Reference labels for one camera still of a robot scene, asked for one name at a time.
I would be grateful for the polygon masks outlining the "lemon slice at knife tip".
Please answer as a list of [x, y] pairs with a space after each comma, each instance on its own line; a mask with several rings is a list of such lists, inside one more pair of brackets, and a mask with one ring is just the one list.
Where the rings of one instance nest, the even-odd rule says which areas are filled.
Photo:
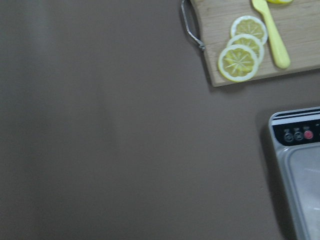
[[272, 4], [289, 4], [293, 0], [267, 0], [267, 2], [272, 3]]

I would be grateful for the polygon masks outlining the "middle lemon slice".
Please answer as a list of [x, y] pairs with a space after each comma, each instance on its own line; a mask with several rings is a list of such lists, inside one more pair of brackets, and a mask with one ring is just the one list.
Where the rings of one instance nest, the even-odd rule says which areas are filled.
[[233, 36], [227, 43], [227, 47], [231, 45], [244, 45], [250, 48], [257, 57], [258, 63], [261, 64], [265, 56], [265, 47], [260, 39], [251, 34], [238, 34]]

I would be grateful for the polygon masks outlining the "yellow plastic knife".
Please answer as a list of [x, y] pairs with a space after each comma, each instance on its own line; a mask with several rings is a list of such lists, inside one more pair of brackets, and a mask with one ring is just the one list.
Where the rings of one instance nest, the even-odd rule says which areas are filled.
[[265, 26], [268, 31], [269, 45], [275, 66], [279, 69], [287, 69], [291, 64], [291, 59], [289, 57], [285, 44], [278, 32], [267, 1], [252, 0], [251, 3], [254, 9], [258, 11], [263, 17]]

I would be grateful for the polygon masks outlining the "silver digital kitchen scale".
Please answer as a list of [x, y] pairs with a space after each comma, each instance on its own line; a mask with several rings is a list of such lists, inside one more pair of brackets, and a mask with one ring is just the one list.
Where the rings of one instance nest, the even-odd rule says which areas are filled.
[[297, 239], [320, 238], [320, 108], [274, 113], [268, 129]]

